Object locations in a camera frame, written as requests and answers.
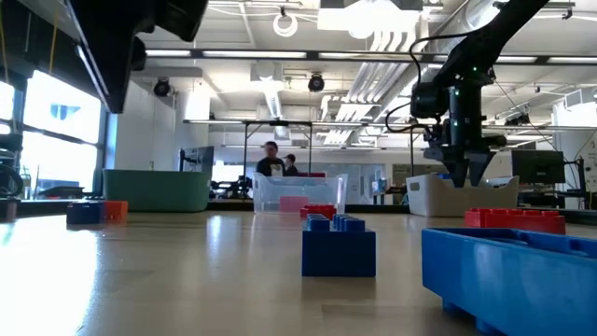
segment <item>clear plastic container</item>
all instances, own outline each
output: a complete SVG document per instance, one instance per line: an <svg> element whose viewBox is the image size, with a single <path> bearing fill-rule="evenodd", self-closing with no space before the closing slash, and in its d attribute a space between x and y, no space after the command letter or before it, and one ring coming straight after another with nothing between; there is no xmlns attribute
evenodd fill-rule
<svg viewBox="0 0 597 336"><path fill-rule="evenodd" d="M346 174L336 177L266 177L255 173L255 212L298 214L305 204L329 204L336 207L338 214L343 214L347 181Z"/></svg>

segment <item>lego block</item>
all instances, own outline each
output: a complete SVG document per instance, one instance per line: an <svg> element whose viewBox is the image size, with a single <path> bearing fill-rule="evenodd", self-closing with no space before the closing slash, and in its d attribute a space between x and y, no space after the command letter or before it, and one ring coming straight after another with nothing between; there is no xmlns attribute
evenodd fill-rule
<svg viewBox="0 0 597 336"><path fill-rule="evenodd" d="M129 203L126 201L105 201L104 220L108 223L126 223Z"/></svg>
<svg viewBox="0 0 597 336"><path fill-rule="evenodd" d="M308 203L307 196L280 196L280 212L296 214Z"/></svg>
<svg viewBox="0 0 597 336"><path fill-rule="evenodd" d="M363 232L365 231L365 220L347 218L344 220L344 230L347 232Z"/></svg>
<svg viewBox="0 0 597 336"><path fill-rule="evenodd" d="M311 231L329 231L329 220L325 217L309 218L309 230Z"/></svg>
<svg viewBox="0 0 597 336"><path fill-rule="evenodd" d="M597 241L509 229L425 229L423 285L481 331L594 335Z"/></svg>
<svg viewBox="0 0 597 336"><path fill-rule="evenodd" d="M566 234L566 223L557 211L477 209L465 213L466 226L488 229L519 229Z"/></svg>
<svg viewBox="0 0 597 336"><path fill-rule="evenodd" d="M300 209L300 218L304 219L307 214L322 214L327 217L327 219L331 220L334 215L336 214L336 208L334 205L314 205L309 204L305 205L302 209Z"/></svg>
<svg viewBox="0 0 597 336"><path fill-rule="evenodd" d="M334 217L332 218L332 220L333 220L332 227L334 228L335 231L344 231L343 220L345 220L347 217L350 217L350 216L348 216L346 214L334 215Z"/></svg>
<svg viewBox="0 0 597 336"><path fill-rule="evenodd" d="M347 224L360 229L364 221ZM328 231L308 228L302 233L302 276L374 277L376 236L373 231Z"/></svg>
<svg viewBox="0 0 597 336"><path fill-rule="evenodd" d="M70 203L66 208L66 224L99 224L103 219L104 205L95 202Z"/></svg>

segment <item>person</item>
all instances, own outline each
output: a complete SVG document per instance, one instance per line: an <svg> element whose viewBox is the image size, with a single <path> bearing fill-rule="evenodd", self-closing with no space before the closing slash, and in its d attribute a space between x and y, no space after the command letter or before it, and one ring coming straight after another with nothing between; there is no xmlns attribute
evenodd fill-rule
<svg viewBox="0 0 597 336"><path fill-rule="evenodd" d="M266 157L257 163L257 172L264 176L284 176L284 162L278 159L278 144L273 141L265 143Z"/></svg>
<svg viewBox="0 0 597 336"><path fill-rule="evenodd" d="M286 164L286 174L285 176L298 176L299 170L295 167L295 161L297 157L294 154L286 155L285 164Z"/></svg>

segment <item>camera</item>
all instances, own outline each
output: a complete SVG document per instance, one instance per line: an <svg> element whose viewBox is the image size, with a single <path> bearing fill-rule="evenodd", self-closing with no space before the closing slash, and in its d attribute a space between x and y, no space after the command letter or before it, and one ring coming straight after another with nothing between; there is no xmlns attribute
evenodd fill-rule
<svg viewBox="0 0 597 336"><path fill-rule="evenodd" d="M309 80L309 91L311 92L320 92L326 86L326 82L324 78L321 77L321 74L312 74L311 79Z"/></svg>
<svg viewBox="0 0 597 336"><path fill-rule="evenodd" d="M153 87L153 92L158 97L168 97L172 93L170 79L167 77L158 78L158 83Z"/></svg>

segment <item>white wall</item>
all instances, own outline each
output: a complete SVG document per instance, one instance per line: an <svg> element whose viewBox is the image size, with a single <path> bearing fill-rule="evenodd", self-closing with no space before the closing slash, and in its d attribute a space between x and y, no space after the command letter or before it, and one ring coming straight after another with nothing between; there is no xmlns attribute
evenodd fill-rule
<svg viewBox="0 0 597 336"><path fill-rule="evenodd" d="M180 147L207 143L207 127L183 124L183 113L131 81L124 112L108 121L106 168L176 170Z"/></svg>

